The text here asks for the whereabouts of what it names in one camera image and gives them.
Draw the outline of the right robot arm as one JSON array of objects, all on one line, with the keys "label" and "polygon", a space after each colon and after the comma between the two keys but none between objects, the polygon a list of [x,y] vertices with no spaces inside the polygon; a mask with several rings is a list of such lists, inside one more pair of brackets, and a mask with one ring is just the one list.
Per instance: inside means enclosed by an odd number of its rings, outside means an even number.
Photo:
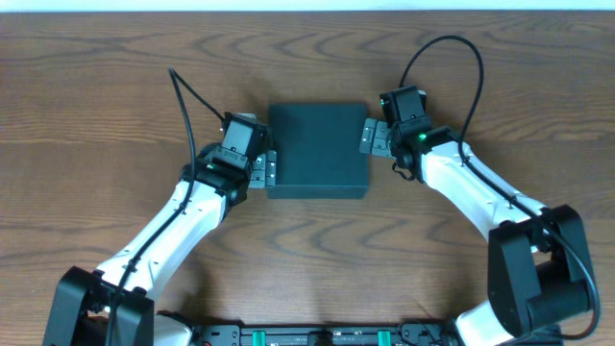
[{"label": "right robot arm", "polygon": [[454,319],[452,345],[557,345],[559,325],[600,303],[583,222],[570,206],[529,198],[476,158],[453,129],[433,128],[426,94],[381,94],[384,119],[366,119],[359,150],[444,195],[488,242],[485,302]]}]

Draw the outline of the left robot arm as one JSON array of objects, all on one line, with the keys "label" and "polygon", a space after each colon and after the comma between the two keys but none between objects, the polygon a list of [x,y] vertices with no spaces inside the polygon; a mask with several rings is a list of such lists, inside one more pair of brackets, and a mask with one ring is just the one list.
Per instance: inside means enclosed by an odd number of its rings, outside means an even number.
[{"label": "left robot arm", "polygon": [[269,126],[228,112],[223,139],[202,149],[154,218],[91,272],[71,267],[54,295],[46,345],[196,345],[200,328],[155,303],[187,255],[251,188],[275,183]]}]

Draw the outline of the dark green box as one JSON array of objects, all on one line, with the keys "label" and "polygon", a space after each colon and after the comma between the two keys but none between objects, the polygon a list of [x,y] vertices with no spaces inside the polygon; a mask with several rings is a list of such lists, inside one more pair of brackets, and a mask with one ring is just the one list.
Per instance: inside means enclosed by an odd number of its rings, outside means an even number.
[{"label": "dark green box", "polygon": [[269,107],[277,152],[270,199],[361,199],[369,158],[359,152],[366,107],[361,103],[283,103]]}]

